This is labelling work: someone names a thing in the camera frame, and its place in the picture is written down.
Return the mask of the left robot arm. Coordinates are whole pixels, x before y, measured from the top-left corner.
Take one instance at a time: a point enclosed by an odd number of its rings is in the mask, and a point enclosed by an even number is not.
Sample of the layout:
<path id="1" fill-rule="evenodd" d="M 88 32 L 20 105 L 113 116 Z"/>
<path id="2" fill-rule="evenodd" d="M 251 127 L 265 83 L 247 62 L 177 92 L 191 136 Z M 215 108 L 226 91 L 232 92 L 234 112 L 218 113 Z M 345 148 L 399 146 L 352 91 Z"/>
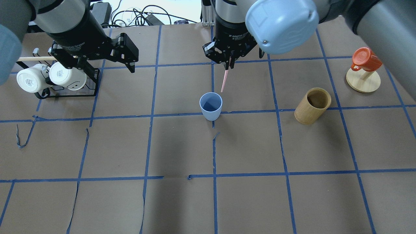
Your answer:
<path id="1" fill-rule="evenodd" d="M 53 56 L 65 68 L 94 74 L 90 60 L 123 63 L 135 72 L 139 50 L 126 33 L 111 39 L 91 14 L 89 0 L 2 0 L 1 1 L 1 84 L 21 56 L 29 22 L 60 46 Z"/>

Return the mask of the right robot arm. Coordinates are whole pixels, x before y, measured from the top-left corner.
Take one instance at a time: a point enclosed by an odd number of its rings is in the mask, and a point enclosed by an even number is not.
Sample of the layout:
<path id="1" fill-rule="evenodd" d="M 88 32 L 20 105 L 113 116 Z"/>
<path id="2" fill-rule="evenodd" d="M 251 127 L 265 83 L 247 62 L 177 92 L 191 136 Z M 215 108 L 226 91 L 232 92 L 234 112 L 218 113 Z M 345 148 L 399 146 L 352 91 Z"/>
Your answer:
<path id="1" fill-rule="evenodd" d="M 233 68 L 254 46 L 283 54 L 304 43 L 318 24 L 339 15 L 397 76 L 415 75 L 414 0 L 204 0 L 217 32 L 205 56 Z"/>

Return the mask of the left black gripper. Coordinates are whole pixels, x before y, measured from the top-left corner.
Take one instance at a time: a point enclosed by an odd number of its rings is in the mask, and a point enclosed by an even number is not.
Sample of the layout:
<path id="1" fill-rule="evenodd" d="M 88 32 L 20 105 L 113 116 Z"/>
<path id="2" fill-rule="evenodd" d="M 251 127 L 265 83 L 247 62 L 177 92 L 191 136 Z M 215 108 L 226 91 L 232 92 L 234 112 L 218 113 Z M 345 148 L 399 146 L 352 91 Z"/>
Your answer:
<path id="1" fill-rule="evenodd" d="M 56 44 L 69 53 L 69 59 L 78 57 L 78 69 L 88 77 L 95 76 L 95 68 L 88 60 L 107 59 L 124 64 L 131 73 L 135 72 L 139 50 L 128 34 L 120 33 L 110 38 L 91 13 L 85 13 L 73 29 L 48 33 Z"/>

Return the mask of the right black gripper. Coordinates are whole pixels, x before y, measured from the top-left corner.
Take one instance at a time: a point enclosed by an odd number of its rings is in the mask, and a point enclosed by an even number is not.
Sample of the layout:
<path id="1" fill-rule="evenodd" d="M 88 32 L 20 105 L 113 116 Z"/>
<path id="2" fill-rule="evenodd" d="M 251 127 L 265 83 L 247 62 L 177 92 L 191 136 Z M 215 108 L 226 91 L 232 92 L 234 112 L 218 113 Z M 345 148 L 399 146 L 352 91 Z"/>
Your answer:
<path id="1" fill-rule="evenodd" d="M 237 59 L 245 57 L 255 46 L 257 42 L 244 22 L 232 23 L 216 18 L 215 36 L 212 42 L 202 46 L 202 50 L 215 63 L 224 63 L 224 69 L 228 71 L 229 67 L 234 68 Z"/>

